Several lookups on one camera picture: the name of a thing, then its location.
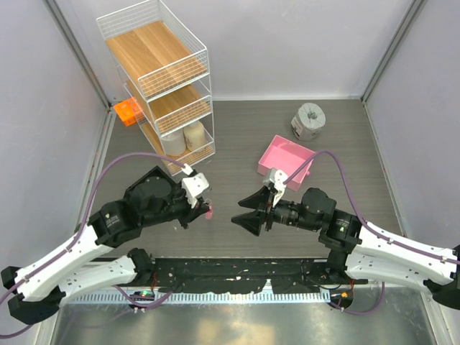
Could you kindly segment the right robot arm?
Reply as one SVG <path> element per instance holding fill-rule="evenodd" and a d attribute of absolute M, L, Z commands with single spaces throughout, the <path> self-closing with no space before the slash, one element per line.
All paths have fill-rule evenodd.
<path fill-rule="evenodd" d="M 286 201 L 273 185 L 238 202 L 247 212 L 231 222 L 259 236 L 273 224 L 318 233 L 330 250 L 325 266 L 334 283 L 376 280 L 429 293 L 437 303 L 459 309 L 459 248 L 436 247 L 386 231 L 336 207 L 319 188 L 301 201 Z"/>

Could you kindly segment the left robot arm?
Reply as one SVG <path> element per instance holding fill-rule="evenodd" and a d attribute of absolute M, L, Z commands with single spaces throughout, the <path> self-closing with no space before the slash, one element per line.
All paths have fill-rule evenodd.
<path fill-rule="evenodd" d="M 183 228 L 208 212 L 203 193 L 210 188 L 202 173 L 179 183 L 154 172 L 126 189 L 120 200 L 106 203 L 74 236 L 28 267 L 7 267 L 3 285 L 14 294 L 8 302 L 10 315 L 25 323 L 39 323 L 60 307 L 94 290 L 152 281 L 153 264 L 148 253 L 134 248 L 106 264 L 84 269 L 91 260 L 136 239 L 149 226 L 177 220 Z"/>

